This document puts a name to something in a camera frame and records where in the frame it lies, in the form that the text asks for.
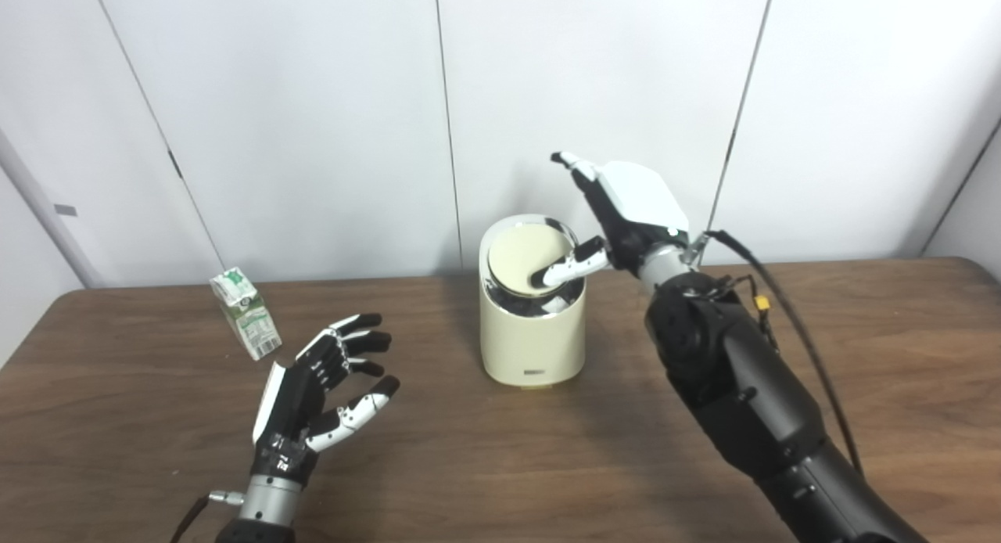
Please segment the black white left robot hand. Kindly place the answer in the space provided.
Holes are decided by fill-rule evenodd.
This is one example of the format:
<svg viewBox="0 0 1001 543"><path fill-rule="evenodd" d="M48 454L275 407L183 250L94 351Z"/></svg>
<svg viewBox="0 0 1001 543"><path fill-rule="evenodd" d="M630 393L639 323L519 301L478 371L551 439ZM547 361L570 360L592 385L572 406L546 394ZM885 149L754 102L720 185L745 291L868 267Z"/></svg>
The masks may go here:
<svg viewBox="0 0 1001 543"><path fill-rule="evenodd" d="M368 424L400 389L400 380L368 360L386 353L389 333L380 314L358 314L319 332L291 365L275 362L266 379L253 427L250 474L307 486L319 455ZM328 394L354 375L378 382L344 405L326 408Z"/></svg>

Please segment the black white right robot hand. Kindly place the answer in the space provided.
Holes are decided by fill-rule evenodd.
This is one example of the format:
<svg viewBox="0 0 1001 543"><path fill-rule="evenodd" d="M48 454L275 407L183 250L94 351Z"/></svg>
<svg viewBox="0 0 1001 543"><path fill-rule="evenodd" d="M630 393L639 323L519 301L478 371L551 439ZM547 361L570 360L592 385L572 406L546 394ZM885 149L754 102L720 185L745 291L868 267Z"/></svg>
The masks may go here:
<svg viewBox="0 0 1001 543"><path fill-rule="evenodd" d="M629 272L652 294L663 283L691 272L683 261L690 246L689 219L665 180L637 163L598 166L572 153L551 154L569 173L600 225L600 236L529 277L533 289L553 289L590 273Z"/></svg>

